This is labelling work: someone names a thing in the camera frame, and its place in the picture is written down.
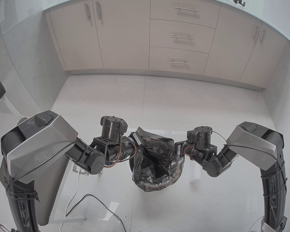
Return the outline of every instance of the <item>drawer front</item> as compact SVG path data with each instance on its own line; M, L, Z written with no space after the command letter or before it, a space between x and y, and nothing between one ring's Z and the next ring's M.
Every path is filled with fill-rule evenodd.
M203 52L175 48L150 47L149 70L202 75L208 56L207 53Z
M151 0L150 4L151 19L194 23L212 28L217 25L219 11L220 2L214 0Z
M214 34L214 28L201 25L158 19L150 20L150 46L152 47L179 48L209 53Z

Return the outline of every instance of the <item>crumpled plastic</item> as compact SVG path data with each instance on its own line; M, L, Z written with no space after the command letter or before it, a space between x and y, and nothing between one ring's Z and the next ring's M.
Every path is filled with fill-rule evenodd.
M145 145L134 157L132 180L144 192L162 190L181 176L184 155L176 155L174 140L155 135L138 127Z

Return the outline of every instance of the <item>white label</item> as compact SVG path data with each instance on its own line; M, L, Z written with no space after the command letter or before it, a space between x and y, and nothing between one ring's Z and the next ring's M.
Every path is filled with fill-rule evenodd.
M141 141L139 140L138 136L136 135L136 133L133 133L134 138L136 139L136 142L138 143L138 145L141 145Z
M177 155L180 155L180 147L181 147L181 145L177 146Z

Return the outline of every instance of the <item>metal handle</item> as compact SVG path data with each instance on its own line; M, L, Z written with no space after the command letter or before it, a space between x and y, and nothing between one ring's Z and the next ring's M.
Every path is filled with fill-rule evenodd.
M264 32L263 38L260 39L261 40L261 44L263 43L263 40L264 40L264 37L265 37L265 34L266 34L266 29L263 32Z
M96 1L96 8L97 8L98 20L100 20L100 13L99 13L99 4L98 4L98 1Z
M89 15L88 15L88 8L87 8L87 4L85 3L85 10L86 10L86 17L87 17L87 21L89 21Z
M188 37L182 37L182 36L173 35L172 37L173 38L180 38L180 39L191 39L191 40L194 40L194 38L190 38L189 36Z
M199 10L196 10L196 9L190 9L190 8L184 8L184 7L179 7L179 6L176 6L175 9L181 9L181 10L191 10L191 11L196 11L196 12L199 12Z
M256 27L256 28L257 28L257 32L256 32L256 35L254 36L254 41L256 40L256 37L257 37L257 34L258 34L259 27L260 27L260 26Z
M187 62L176 62L176 61L169 61L169 63L172 63L172 64L189 64L189 63L187 63Z

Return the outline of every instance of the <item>gray tile wall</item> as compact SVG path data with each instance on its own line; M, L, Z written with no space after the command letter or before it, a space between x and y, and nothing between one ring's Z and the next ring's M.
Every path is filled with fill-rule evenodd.
M25 116L51 109L68 77L53 46L42 11L45 4L0 0L0 81L7 98ZM0 102L0 112L8 113L3 105Z
M284 136L283 149L286 177L290 176L290 41L284 57L268 89L262 92L275 129ZM285 216L290 216L290 201L286 201ZM284 231L290 231L290 223Z

